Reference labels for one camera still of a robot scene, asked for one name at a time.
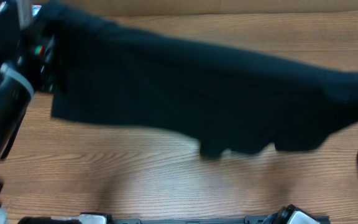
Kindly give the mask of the black t-shirt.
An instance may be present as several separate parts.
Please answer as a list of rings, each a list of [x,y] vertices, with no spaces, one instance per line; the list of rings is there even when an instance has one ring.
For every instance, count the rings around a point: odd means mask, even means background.
[[[58,1],[41,7],[60,44],[52,116],[193,137],[205,157],[317,149],[358,122],[358,72],[121,26]]]

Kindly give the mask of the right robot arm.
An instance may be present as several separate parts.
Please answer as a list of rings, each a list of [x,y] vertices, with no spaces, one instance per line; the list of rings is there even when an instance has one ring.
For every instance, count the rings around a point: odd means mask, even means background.
[[[269,215],[262,224],[320,224],[320,222],[291,204],[282,207],[277,213]]]

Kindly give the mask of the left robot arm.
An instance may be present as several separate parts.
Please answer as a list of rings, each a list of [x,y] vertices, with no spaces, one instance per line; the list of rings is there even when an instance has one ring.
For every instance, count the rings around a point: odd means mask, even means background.
[[[9,154],[36,91],[60,87],[62,66],[54,34],[32,1],[0,0],[0,160]],[[3,184],[0,181],[0,193]],[[0,204],[0,223],[6,222]]]

